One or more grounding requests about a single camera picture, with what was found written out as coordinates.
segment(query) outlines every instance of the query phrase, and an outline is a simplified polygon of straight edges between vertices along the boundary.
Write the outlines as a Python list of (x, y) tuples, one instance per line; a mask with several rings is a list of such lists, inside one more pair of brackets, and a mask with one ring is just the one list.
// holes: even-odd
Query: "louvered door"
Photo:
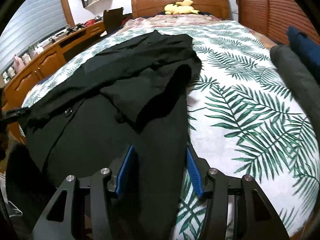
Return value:
[(286, 31), (293, 25), (316, 43), (320, 37), (294, 0), (238, 0), (239, 22), (272, 40), (288, 44)]

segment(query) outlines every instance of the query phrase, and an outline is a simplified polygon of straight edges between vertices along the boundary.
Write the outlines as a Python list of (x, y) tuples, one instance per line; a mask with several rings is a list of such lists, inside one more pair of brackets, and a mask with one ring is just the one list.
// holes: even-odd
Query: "red basket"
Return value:
[(89, 21), (85, 22), (84, 25), (88, 27), (88, 26), (93, 25), (94, 23), (95, 23), (95, 20), (92, 19), (92, 20), (89, 20)]

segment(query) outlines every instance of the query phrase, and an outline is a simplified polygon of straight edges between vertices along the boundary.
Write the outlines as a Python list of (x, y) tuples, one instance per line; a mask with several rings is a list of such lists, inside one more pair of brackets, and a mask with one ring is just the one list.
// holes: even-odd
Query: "bed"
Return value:
[[(188, 89), (191, 143), (199, 157), (224, 174), (251, 174), (293, 236), (316, 201), (319, 151), (310, 121), (271, 63), (268, 47), (274, 43), (229, 20), (228, 0), (193, 0), (196, 9), (212, 15), (156, 15), (176, 1), (182, 0), (132, 0), (136, 19), (35, 86), (22, 106), (32, 106), (105, 48), (155, 29), (186, 33), (203, 64), (199, 79)], [(181, 188), (171, 239), (197, 239), (206, 202), (194, 193), (188, 172)], [(232, 207), (230, 197), (226, 239), (232, 239)]]

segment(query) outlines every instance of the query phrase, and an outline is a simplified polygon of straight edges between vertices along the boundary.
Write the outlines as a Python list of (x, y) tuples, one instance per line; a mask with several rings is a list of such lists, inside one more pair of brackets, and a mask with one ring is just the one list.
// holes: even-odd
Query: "leaf print bedsheet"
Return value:
[[(312, 212), (319, 191), (319, 151), (311, 123), (270, 61), (269, 51), (235, 21), (214, 25), (132, 28), (79, 54), (28, 93), (31, 106), (98, 52), (157, 29), (186, 33), (203, 67), (189, 87), (190, 140), (199, 157), (224, 174), (251, 174), (293, 235)], [(232, 239), (232, 198), (228, 231)], [(173, 240), (197, 239), (206, 210), (185, 172)]]

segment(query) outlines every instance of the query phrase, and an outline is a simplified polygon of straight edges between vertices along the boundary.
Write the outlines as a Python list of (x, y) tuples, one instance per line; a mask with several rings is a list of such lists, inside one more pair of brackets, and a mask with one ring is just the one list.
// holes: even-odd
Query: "white blind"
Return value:
[(67, 25), (60, 0), (26, 0), (0, 36), (0, 72), (30, 45)]

